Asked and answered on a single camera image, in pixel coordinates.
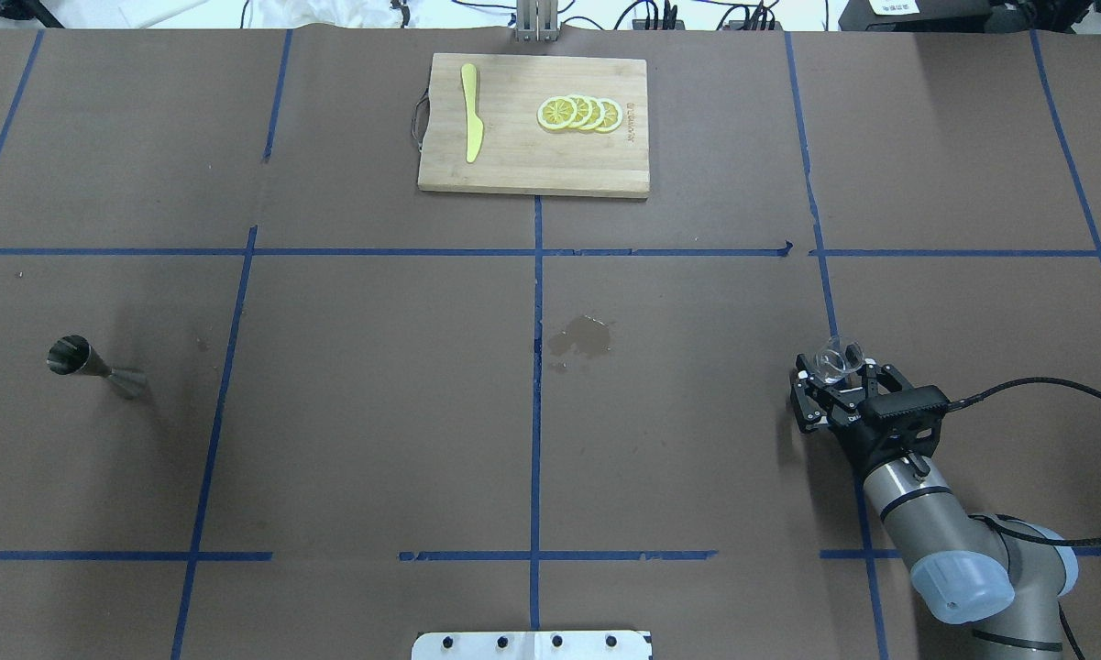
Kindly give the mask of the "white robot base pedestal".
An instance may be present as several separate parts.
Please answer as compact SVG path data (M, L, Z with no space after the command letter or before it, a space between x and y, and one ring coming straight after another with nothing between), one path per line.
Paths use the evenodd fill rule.
M424 632L412 659L652 659L650 632L635 630Z

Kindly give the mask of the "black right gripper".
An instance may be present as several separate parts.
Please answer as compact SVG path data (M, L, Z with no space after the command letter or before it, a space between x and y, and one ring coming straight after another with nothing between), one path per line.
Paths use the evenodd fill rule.
M933 457L940 442L939 411L909 411L895 416L864 416L859 411L855 370L842 363L822 363L807 354L796 356L791 381L791 405L804 435L830 429L849 467L858 478L911 455ZM903 404L913 385L893 364L866 359L859 372L861 402Z

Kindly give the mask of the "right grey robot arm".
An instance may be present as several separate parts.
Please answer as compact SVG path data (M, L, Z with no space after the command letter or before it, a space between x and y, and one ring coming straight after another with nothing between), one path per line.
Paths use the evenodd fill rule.
M825 379L798 355L791 402L803 434L825 430L936 620L964 626L977 659L1062 659L1061 597L1078 563L1060 538L1006 515L972 515L934 454L950 401L866 359Z

